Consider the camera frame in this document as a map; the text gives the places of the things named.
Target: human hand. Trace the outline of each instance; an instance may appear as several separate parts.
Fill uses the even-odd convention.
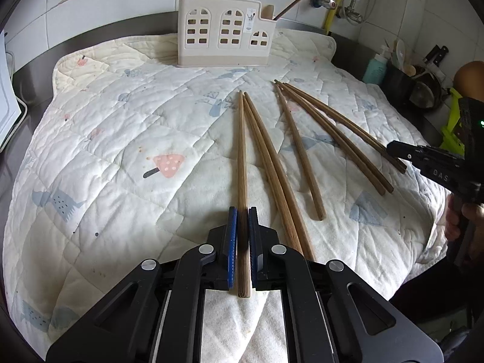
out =
[[[459,225],[459,215],[453,210],[454,195],[448,197],[447,208],[445,213],[445,237],[448,241],[454,241],[459,238],[461,231]],[[469,257],[474,260],[484,253],[484,205],[465,203],[462,206],[461,217],[466,217],[470,222],[476,225],[474,239],[469,247]]]

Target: wooden utensil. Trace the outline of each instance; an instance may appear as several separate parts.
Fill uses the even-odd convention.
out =
[[[247,93],[244,94],[245,114],[247,115],[249,124],[252,127],[253,135],[256,138],[257,147],[262,156],[262,161],[264,163],[264,168],[267,173],[269,185],[273,190],[274,200],[277,205],[277,209],[281,214],[282,224],[284,225],[284,229],[286,231],[287,243],[291,248],[303,254],[303,249],[301,247],[301,244],[299,243],[296,228],[291,218],[289,206],[287,205],[286,198],[284,197],[284,191],[282,190],[281,183],[277,178],[277,173],[275,172],[274,165],[270,160],[269,151],[267,150],[267,146],[265,145],[262,134],[260,133],[259,127],[257,126],[256,119],[254,118],[252,111],[248,106],[247,98],[245,97],[246,94]]]
[[[387,149],[384,145],[382,145],[379,141],[377,141],[374,137],[372,137],[369,133],[367,133],[364,129],[361,127],[357,126],[355,123],[353,123],[350,119],[347,117],[343,116],[341,113],[339,113],[337,110],[331,108],[331,106],[326,105],[325,103],[322,103],[320,100],[317,98],[313,97],[312,95],[309,95],[302,91],[301,89],[293,86],[292,84],[285,83],[287,86],[289,86],[296,94],[299,94],[301,97],[309,101],[309,103],[313,104],[318,108],[319,110],[325,112],[328,116],[332,117],[336,121],[340,122],[343,124],[345,127],[353,131],[355,134],[357,134],[361,139],[363,139],[367,144],[372,146],[378,153],[380,153],[388,162],[390,162],[400,173],[405,174],[407,171],[407,166],[400,160],[392,157],[387,153]]]
[[[287,11],[289,11],[293,6],[295,6],[298,2],[300,2],[301,0],[294,0],[292,3],[290,3],[287,7],[285,7],[281,13],[279,13],[275,18],[274,20],[277,20],[279,19],[282,15],[284,15]]]
[[[277,178],[284,191],[284,196],[286,198],[287,205],[289,206],[289,210],[292,216],[292,220],[294,222],[294,226],[296,227],[297,236],[299,237],[299,242],[301,243],[302,253],[306,259],[315,261],[316,257],[314,255],[314,250],[309,240],[309,234],[306,229],[306,224],[304,223],[303,217],[301,216],[301,212],[299,211],[296,198],[294,197],[294,192],[292,191],[291,185],[289,184],[289,180],[287,179],[286,173],[284,172],[281,162],[277,157],[277,153],[274,149],[272,140],[270,140],[270,136],[266,130],[266,127],[264,126],[264,123],[262,122],[262,119],[260,118],[259,113],[257,113],[257,109],[253,105],[252,100],[250,99],[250,96],[247,93],[244,93],[244,96],[252,112],[252,115],[256,120],[257,126],[260,129],[260,133],[262,134],[262,139],[269,152],[269,156],[270,156],[270,159],[272,160],[272,164],[274,165],[275,172],[277,173]]]
[[[301,161],[302,171],[304,172],[304,176],[306,177],[306,181],[309,185],[309,190],[311,191],[311,196],[313,197],[316,213],[318,214],[318,218],[320,220],[324,220],[326,218],[326,211],[324,210],[323,199],[321,198],[321,192],[319,191],[318,183],[316,183],[316,179],[314,177],[313,168],[309,163],[309,158],[307,156],[306,149],[304,148],[303,141],[296,127],[296,123],[292,118],[291,111],[287,107],[286,99],[284,98],[284,95],[282,94],[281,89],[279,88],[278,85],[275,85],[275,89],[276,89],[278,98],[281,101],[282,110],[286,115],[287,123],[291,130],[294,144],[296,145],[297,155],[299,156],[299,160]]]
[[[250,298],[250,253],[247,233],[247,168],[245,162],[244,95],[239,91],[239,136],[237,153],[237,294]]]
[[[326,117],[318,113],[316,108],[313,105],[308,103],[304,98],[296,94],[292,91],[288,86],[284,86],[284,83],[277,81],[277,84],[280,84],[282,89],[284,89],[291,98],[296,101],[299,105],[301,105],[311,117],[318,122],[318,124],[328,133],[330,136],[335,140],[335,142],[342,148],[342,150],[351,158],[351,160],[360,168],[360,170],[364,173],[364,175],[370,180],[370,182],[374,185],[380,195],[384,195],[386,193],[385,186],[381,179],[379,179],[376,173],[373,170],[376,167],[371,163],[369,159],[358,149],[339,129],[337,129]]]

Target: kitchen utensil holder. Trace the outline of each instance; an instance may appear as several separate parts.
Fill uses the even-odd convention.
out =
[[[265,65],[276,21],[253,0],[178,0],[178,65]]]

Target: white quilt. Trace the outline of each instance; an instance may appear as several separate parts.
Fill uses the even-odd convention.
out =
[[[63,57],[54,99],[15,181],[3,265],[10,316],[44,357],[49,346],[145,258],[179,258],[237,202],[237,93],[247,91],[279,151],[319,262],[338,258],[384,297],[443,254],[445,190],[400,174],[342,129],[393,184],[380,196],[304,110],[289,103],[327,211],[316,220],[274,79],[345,114],[383,144],[425,144],[386,101],[330,62],[330,37],[277,30],[265,67],[178,68],[177,36],[128,37]],[[247,138],[248,203],[282,230]],[[202,361],[284,361],[277,292],[208,292]]]

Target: pink mushroom print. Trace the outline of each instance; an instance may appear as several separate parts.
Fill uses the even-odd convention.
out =
[[[143,177],[147,178],[154,175],[156,172],[161,172],[166,178],[172,178],[175,176],[178,169],[180,169],[183,161],[185,161],[185,156],[182,156],[181,154],[157,155],[156,157],[153,157],[153,162],[155,163],[156,168],[144,173]]]
[[[84,65],[86,65],[86,63],[88,62],[88,60],[85,58],[86,56],[83,56],[82,58],[78,59],[77,61],[77,65],[79,67],[83,67]]]

